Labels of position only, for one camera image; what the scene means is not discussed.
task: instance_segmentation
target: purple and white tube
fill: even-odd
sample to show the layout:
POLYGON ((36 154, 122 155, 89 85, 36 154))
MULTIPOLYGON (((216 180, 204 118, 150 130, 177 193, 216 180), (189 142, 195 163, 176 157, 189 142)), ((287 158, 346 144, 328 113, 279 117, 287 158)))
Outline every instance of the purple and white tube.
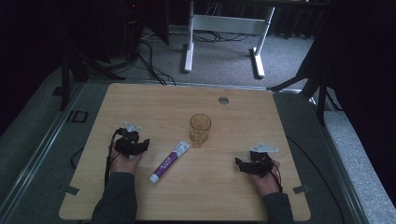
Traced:
POLYGON ((190 144, 188 144, 185 141, 180 141, 175 149, 169 154, 169 156, 161 163, 161 165, 157 168, 157 170, 154 171, 154 173, 150 176, 149 181, 151 183, 155 184, 158 182, 158 180, 165 174, 165 172, 168 170, 169 167, 172 166, 172 164, 180 158, 186 151, 187 149, 190 148, 190 144))

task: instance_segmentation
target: wooden table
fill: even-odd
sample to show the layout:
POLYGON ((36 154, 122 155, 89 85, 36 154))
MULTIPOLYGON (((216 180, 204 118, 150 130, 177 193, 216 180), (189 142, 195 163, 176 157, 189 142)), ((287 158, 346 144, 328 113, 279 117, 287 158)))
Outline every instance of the wooden table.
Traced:
POLYGON ((150 145, 135 175, 138 220, 266 220, 262 199, 234 158, 249 161, 248 150, 260 142, 279 148, 270 156, 280 161, 282 185, 289 194, 295 220, 308 220, 303 193, 273 96, 268 91, 204 87, 112 84, 92 127, 66 194, 63 219, 90 219, 104 191, 107 146, 124 121, 141 125, 140 140, 150 145), (229 103, 219 103, 227 97, 229 103), (212 119, 209 138, 201 148, 190 148, 155 185, 150 175, 175 145, 189 138, 190 118, 212 119))

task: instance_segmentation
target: dark background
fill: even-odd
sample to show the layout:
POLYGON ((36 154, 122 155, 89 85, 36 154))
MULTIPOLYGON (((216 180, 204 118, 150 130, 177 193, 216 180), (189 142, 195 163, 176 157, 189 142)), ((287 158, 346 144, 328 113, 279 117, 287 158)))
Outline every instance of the dark background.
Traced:
MULTIPOLYGON (((44 5, 0 3, 0 134, 61 64, 62 42, 44 5)), ((179 7, 170 6, 171 21, 185 22, 179 7)), ((338 1, 303 63, 317 71, 312 78, 327 75, 393 203, 395 27, 392 1, 338 1)))

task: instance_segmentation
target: person's left hand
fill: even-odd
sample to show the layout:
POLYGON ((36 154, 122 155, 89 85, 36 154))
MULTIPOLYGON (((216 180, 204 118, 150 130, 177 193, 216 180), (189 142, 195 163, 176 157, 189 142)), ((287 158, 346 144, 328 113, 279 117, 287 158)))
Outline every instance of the person's left hand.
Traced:
POLYGON ((137 169, 137 165, 139 164, 140 160, 143 157, 143 153, 134 156, 131 159, 128 159, 122 154, 120 154, 118 151, 116 151, 115 148, 111 149, 111 160, 114 159, 113 162, 111 162, 110 166, 110 172, 122 172, 122 173, 129 173, 134 175, 134 172, 137 169))

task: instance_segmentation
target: sleeve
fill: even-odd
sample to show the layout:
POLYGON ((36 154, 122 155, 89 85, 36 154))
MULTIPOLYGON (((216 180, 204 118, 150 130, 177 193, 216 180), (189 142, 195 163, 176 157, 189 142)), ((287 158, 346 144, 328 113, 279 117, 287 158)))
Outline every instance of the sleeve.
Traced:
POLYGON ((284 193, 272 193, 264 197, 264 203, 268 214, 268 222, 271 224, 294 223, 291 212, 289 196, 284 193))
POLYGON ((134 192, 134 175, 112 173, 102 199, 92 213, 92 224, 134 223, 137 201, 134 192))

